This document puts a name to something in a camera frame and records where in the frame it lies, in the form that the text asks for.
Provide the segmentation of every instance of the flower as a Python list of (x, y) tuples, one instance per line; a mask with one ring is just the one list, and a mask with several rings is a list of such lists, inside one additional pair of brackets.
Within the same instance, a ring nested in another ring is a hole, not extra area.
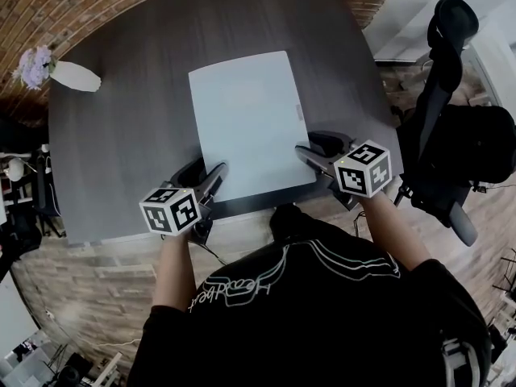
[(40, 90), (40, 86), (50, 76), (53, 63), (52, 51), (47, 46), (30, 48), (19, 59), (18, 68), (12, 73), (14, 79), (21, 79), (31, 90)]

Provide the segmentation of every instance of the forearm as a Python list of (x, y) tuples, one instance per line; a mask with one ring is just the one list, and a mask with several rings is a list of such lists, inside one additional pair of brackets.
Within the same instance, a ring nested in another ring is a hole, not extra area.
[(360, 201), (372, 241), (410, 271), (431, 258), (427, 248), (383, 192)]
[(195, 279), (186, 235), (166, 237), (152, 304), (186, 311), (195, 296)]

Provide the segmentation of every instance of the floor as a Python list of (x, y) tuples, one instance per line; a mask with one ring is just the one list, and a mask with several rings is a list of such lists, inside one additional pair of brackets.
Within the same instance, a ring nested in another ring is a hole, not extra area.
[[(402, 109), (414, 105), (420, 88), (404, 92), (399, 81), (420, 68), (381, 68), (385, 90), (393, 104)], [(477, 80), (466, 73), (454, 102), (464, 103), (467, 97), (479, 92)], [(516, 183), (516, 176), (506, 182), (511, 183)], [(396, 185), (391, 185), (389, 196), (395, 193)], [(432, 256), (441, 260), (465, 286), (486, 320), (501, 306), (499, 291), (491, 285), (501, 280), (504, 265), (500, 257), (509, 254), (516, 238), (515, 198), (515, 188), (470, 194), (465, 209), (479, 232), (471, 248), (466, 248), (434, 218), (412, 208), (407, 200), (400, 205)], [(315, 218), (354, 233), (353, 219), (359, 210), (347, 212), (332, 197), (299, 206)], [(270, 242), (271, 214), (272, 210), (266, 210), (217, 221), (209, 247), (226, 261), (238, 260)], [(360, 236), (369, 238), (363, 219)], [(150, 309), (159, 250), (160, 237), (150, 234), (72, 247), (65, 239), (48, 238), (38, 251), (23, 256), (23, 262), (14, 265), (13, 273), (35, 318), (55, 343), (70, 343), (95, 361), (121, 351), (121, 369), (127, 373), (138, 343), (120, 347), (99, 344), (126, 343), (141, 336)], [(200, 283), (218, 268), (218, 262), (200, 248), (191, 248), (191, 253), (196, 281)], [(45, 310), (55, 316), (55, 321)]]

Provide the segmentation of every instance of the dark wooden table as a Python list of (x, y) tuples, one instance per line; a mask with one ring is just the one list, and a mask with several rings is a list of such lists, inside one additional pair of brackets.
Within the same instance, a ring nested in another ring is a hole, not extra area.
[[(308, 131), (373, 139), (400, 173), (381, 79), (344, 0), (149, 0), (64, 57), (102, 77), (98, 92), (52, 83), (52, 165), (70, 243), (146, 232), (138, 201), (200, 156), (189, 72), (280, 50), (289, 53)], [(312, 198), (325, 184), (222, 202), (215, 215)]]

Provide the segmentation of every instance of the white paper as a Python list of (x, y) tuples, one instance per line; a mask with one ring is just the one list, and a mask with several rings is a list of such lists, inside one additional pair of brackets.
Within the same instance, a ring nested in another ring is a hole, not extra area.
[(315, 182), (294, 150), (309, 142), (286, 52), (213, 64), (189, 81), (206, 169), (229, 167), (216, 202)]

